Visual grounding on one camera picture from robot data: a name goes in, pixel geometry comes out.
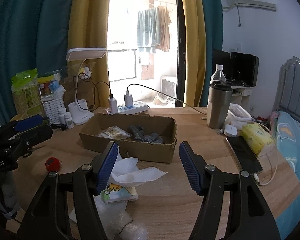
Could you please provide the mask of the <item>red round plush object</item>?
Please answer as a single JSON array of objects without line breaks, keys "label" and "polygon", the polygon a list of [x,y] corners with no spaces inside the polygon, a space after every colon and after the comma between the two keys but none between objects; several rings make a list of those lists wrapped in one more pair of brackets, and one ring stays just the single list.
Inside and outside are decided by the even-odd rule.
[{"label": "red round plush object", "polygon": [[47,172],[59,172],[61,169],[61,162],[55,157],[50,157],[45,162],[45,168]]}]

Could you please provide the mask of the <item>clear bubble wrap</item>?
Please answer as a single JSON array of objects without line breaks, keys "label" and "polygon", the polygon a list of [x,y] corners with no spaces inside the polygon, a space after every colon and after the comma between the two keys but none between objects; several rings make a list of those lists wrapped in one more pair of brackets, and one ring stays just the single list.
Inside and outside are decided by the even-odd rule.
[{"label": "clear bubble wrap", "polygon": [[134,221],[126,211],[127,202],[106,204],[101,196],[94,196],[96,208],[108,239],[148,239],[144,224]]}]

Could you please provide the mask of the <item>cartoon tissue pack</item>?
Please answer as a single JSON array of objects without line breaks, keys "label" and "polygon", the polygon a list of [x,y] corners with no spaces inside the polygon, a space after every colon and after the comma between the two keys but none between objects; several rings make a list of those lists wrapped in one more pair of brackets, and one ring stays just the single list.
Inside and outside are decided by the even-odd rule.
[{"label": "cartoon tissue pack", "polygon": [[107,184],[105,190],[101,192],[101,199],[107,205],[136,201],[138,198],[135,187],[123,187],[113,183]]}]

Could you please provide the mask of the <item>bag of cotton swabs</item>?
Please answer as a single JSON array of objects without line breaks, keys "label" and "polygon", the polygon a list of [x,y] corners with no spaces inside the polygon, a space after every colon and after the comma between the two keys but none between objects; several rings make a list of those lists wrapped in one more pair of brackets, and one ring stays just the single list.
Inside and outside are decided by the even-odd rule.
[{"label": "bag of cotton swabs", "polygon": [[105,130],[102,130],[100,133],[98,133],[97,137],[100,138],[107,138],[107,139],[114,139],[114,140],[123,140],[128,139],[132,135],[125,130],[117,127],[117,126],[111,126],[106,128]]}]

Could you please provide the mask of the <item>white embossed paper towel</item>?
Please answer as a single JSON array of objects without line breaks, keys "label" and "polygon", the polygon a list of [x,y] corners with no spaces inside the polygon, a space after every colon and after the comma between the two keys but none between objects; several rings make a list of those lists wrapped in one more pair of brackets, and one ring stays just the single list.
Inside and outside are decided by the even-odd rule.
[{"label": "white embossed paper towel", "polygon": [[122,158],[120,147],[117,147],[117,159],[111,171],[108,183],[123,187],[139,186],[147,182],[156,181],[167,172],[161,171],[155,167],[139,169],[138,158]]}]

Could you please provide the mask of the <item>grey knitted sock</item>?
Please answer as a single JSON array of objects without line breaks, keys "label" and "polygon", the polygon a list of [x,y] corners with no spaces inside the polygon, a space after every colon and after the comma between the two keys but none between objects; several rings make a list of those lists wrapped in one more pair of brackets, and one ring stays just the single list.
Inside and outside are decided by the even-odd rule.
[{"label": "grey knitted sock", "polygon": [[163,138],[158,133],[153,132],[146,134],[142,126],[130,125],[128,132],[133,136],[133,139],[138,142],[146,142],[150,144],[163,144]]}]

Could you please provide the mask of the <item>white perforated basket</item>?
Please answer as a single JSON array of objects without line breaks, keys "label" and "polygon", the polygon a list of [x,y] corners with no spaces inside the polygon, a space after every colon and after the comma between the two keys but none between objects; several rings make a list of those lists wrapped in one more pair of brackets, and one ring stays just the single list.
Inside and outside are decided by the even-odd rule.
[{"label": "white perforated basket", "polygon": [[64,107],[63,98],[50,99],[41,97],[41,102],[43,104],[43,109],[46,117],[49,119],[51,124],[60,124],[59,119],[59,109]]}]

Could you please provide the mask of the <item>white pill bottle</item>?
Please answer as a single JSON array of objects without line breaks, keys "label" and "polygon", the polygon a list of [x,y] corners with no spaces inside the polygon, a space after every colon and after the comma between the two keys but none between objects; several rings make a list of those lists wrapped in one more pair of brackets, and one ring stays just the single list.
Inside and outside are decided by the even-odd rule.
[{"label": "white pill bottle", "polygon": [[64,120],[68,129],[72,129],[74,127],[74,121],[70,112],[64,113]]},{"label": "white pill bottle", "polygon": [[64,117],[65,113],[66,113],[65,107],[61,107],[58,109],[59,120],[60,120],[60,123],[63,125],[66,125],[66,121],[65,121],[65,117]]}]

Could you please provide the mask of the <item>red labelled jar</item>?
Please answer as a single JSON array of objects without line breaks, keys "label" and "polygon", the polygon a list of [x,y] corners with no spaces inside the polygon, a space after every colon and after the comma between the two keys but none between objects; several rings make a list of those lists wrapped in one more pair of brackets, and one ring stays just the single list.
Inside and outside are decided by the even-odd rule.
[{"label": "red labelled jar", "polygon": [[48,95],[51,94],[51,91],[49,89],[49,85],[50,85],[52,80],[53,80],[52,75],[38,77],[37,81],[38,81],[41,96],[48,96]]}]

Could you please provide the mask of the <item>white desk lamp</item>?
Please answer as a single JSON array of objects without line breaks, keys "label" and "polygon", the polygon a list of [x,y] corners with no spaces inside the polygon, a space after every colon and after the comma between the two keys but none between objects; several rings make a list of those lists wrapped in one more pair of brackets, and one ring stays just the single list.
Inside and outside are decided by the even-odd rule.
[{"label": "white desk lamp", "polygon": [[83,125],[93,117],[93,111],[98,106],[97,88],[93,82],[93,66],[89,60],[101,59],[107,52],[106,48],[84,47],[71,48],[66,54],[68,63],[78,63],[74,68],[74,101],[68,104],[69,112],[75,125]]}]

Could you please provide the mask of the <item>black smartphone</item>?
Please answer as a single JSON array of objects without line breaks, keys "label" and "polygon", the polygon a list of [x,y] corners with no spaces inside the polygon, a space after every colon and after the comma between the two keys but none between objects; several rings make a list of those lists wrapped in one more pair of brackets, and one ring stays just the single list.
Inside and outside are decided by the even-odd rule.
[{"label": "black smartphone", "polygon": [[243,137],[227,137],[226,142],[234,153],[241,170],[247,171],[250,175],[263,171],[258,158]]}]

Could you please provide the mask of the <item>yellow tissue pack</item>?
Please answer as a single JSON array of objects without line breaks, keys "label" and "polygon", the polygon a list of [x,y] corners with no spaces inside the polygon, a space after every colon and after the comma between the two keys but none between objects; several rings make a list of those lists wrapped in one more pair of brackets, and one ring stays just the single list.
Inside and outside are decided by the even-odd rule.
[{"label": "yellow tissue pack", "polygon": [[257,157],[268,154],[275,146],[273,137],[258,123],[244,125],[240,131],[240,136],[243,137]]}]

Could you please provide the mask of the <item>brown cardboard box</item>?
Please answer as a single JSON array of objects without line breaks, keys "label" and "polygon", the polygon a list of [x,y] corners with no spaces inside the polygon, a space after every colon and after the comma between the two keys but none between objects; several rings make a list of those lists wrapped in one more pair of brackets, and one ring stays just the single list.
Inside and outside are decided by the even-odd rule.
[{"label": "brown cardboard box", "polygon": [[113,141],[120,147],[122,157],[171,163],[177,142],[177,124],[173,118],[165,116],[97,113],[79,136],[87,150],[102,152]]}]

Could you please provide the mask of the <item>yellow curtain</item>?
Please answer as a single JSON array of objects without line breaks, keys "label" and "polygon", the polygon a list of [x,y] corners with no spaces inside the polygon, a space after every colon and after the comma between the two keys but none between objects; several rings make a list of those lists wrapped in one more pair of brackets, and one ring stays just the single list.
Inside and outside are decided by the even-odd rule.
[{"label": "yellow curtain", "polygon": [[109,0],[72,0],[68,48],[107,47]]}]

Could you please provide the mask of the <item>black monitor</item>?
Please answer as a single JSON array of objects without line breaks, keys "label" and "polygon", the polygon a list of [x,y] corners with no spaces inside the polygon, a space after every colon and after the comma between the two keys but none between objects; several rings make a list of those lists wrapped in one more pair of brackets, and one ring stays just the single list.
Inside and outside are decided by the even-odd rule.
[{"label": "black monitor", "polygon": [[259,67],[257,56],[214,49],[212,52],[212,73],[216,71],[217,64],[223,66],[226,81],[233,86],[256,86]]}]

